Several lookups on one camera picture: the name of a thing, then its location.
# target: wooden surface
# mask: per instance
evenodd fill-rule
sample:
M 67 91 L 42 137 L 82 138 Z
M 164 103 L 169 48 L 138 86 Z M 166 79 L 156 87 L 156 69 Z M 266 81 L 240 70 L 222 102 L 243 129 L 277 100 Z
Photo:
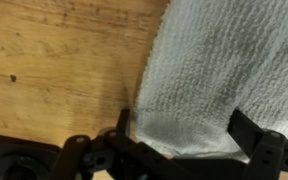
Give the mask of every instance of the wooden surface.
M 0 134 L 62 146 L 114 126 L 134 103 L 166 4 L 0 0 Z

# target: white towel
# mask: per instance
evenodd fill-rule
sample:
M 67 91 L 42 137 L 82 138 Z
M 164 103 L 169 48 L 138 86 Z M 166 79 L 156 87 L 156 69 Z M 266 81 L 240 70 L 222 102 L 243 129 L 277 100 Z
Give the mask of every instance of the white towel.
M 137 138 L 172 155 L 231 155 L 237 107 L 288 138 L 288 0 L 172 0 L 138 96 Z

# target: wooden table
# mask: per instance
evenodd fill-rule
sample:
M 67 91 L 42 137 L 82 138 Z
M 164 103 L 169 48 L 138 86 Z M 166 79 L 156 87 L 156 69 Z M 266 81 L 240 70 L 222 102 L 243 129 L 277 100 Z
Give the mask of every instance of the wooden table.
M 0 0 L 0 134 L 62 146 L 114 126 L 167 3 Z

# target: black mount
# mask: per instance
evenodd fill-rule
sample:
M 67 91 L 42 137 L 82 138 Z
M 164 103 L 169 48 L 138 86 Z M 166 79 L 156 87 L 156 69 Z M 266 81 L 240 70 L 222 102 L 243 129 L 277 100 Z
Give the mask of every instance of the black mount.
M 288 140 L 259 128 L 243 113 L 233 112 L 228 133 L 250 158 L 167 159 L 145 143 L 128 137 L 129 110 L 117 127 L 94 140 L 70 137 L 62 149 L 43 143 L 0 136 L 0 180 L 89 180 L 106 170 L 116 180 L 277 180 L 288 172 Z

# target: terry cloth towel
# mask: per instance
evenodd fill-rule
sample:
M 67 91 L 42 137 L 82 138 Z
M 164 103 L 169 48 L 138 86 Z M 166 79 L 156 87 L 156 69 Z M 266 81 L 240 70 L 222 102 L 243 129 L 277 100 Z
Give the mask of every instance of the terry cloth towel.
M 232 155 L 235 108 L 288 138 L 288 0 L 171 0 L 137 99 L 138 140 Z

